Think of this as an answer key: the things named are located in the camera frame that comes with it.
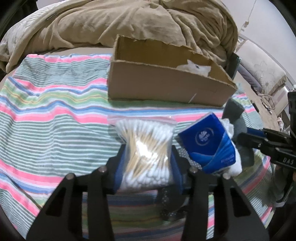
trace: white pillowcase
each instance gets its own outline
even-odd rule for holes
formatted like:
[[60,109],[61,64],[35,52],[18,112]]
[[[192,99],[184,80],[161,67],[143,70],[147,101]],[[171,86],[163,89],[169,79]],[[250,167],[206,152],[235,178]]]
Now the white pillowcase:
[[262,93],[272,95],[287,81],[285,71],[261,48],[247,40],[236,52],[241,64],[262,86]]

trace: bag of cotton swabs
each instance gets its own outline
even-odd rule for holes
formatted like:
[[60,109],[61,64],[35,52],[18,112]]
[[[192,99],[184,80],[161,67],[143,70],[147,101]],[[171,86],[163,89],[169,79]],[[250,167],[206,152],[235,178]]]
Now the bag of cotton swabs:
[[176,122],[169,118],[112,117],[126,142],[120,191],[152,190],[168,185],[170,153]]

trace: pink stripe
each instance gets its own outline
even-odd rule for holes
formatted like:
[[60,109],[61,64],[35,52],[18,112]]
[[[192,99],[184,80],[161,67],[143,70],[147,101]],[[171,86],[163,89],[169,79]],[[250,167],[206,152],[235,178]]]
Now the pink stripe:
[[71,63],[74,61],[84,61],[87,59],[106,59],[110,60],[110,56],[108,55],[95,55],[95,56],[90,56],[90,55],[81,55],[81,56],[72,56],[72,57],[66,57],[66,58],[61,58],[60,56],[45,56],[45,55],[38,55],[38,54],[29,54],[27,55],[29,58],[40,58],[45,60],[46,62],[49,63]]
[[98,79],[92,80],[91,82],[89,82],[85,86],[49,85],[49,86],[46,86],[46,87],[37,87],[37,86],[34,86],[30,81],[20,80],[20,79],[16,79],[16,78],[14,78],[14,79],[18,83],[20,83],[21,85],[26,87],[27,89],[35,91],[35,92],[44,92],[45,90],[53,89],[53,88],[67,88],[67,89],[75,89],[75,90],[84,90],[84,89],[88,88],[91,85],[96,85],[96,84],[106,85],[107,84],[107,79],[98,78]]
[[245,98],[245,97],[247,97],[246,93],[235,96],[235,98]]
[[8,174],[10,177],[15,177],[28,183],[45,185],[49,187],[56,187],[63,179],[62,177],[41,176],[20,171],[15,167],[6,164],[2,160],[0,160],[0,169],[3,170],[4,173]]
[[[76,115],[66,107],[56,106],[50,113],[28,113],[23,115],[18,115],[11,111],[7,106],[0,103],[0,111],[10,115],[14,121],[50,121],[53,120],[57,115],[64,115],[68,114],[72,116],[77,122],[79,123],[101,123],[101,124],[108,124],[107,116],[101,114],[82,114]],[[203,117],[206,113],[199,113],[199,114],[191,114],[191,115],[174,115],[173,118],[177,122],[184,122],[184,121],[196,121],[197,119]],[[222,111],[215,112],[215,115],[218,118],[222,117]]]
[[263,179],[263,177],[265,176],[267,169],[270,165],[270,157],[267,156],[267,160],[263,166],[263,169],[261,170],[261,172],[259,173],[258,176],[256,176],[242,191],[244,192],[244,194],[249,193],[251,190],[253,190],[259,182],[261,182],[261,180]]
[[270,215],[271,211],[272,211],[272,207],[268,207],[267,210],[264,212],[264,214],[261,217],[261,221],[263,223],[266,222],[266,220],[267,220],[268,216]]
[[22,196],[11,185],[5,182],[0,182],[0,188],[8,191],[10,195],[13,197],[13,199],[15,199],[19,204],[21,204],[25,209],[27,209],[34,216],[38,215],[39,209],[31,202],[31,200]]
[[251,113],[253,111],[256,111],[256,109],[254,107],[251,107],[251,108],[245,110],[246,113]]
[[215,218],[209,218],[208,222],[207,222],[207,227],[213,227],[215,225]]

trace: pillow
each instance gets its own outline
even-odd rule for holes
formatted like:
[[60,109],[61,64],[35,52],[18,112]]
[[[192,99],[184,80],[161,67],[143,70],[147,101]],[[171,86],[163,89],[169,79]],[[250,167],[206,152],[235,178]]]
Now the pillow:
[[262,86],[262,93],[272,95],[287,81],[285,71],[261,48],[247,40],[236,53],[241,64]]
[[275,105],[274,112],[277,116],[284,110],[284,108],[288,105],[288,89],[284,86],[278,92],[272,96],[272,100]]
[[250,86],[253,86],[254,90],[258,91],[259,93],[262,93],[262,87],[259,84],[259,82],[250,74],[249,71],[245,69],[241,64],[237,68],[237,71],[242,75],[242,77],[250,84]]

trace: blue tissue pack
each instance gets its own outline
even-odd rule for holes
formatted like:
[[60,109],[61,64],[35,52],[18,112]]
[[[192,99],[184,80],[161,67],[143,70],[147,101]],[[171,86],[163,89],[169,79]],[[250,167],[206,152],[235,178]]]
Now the blue tissue pack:
[[205,173],[215,173],[235,163],[235,149],[219,119],[209,113],[178,134],[190,158]]

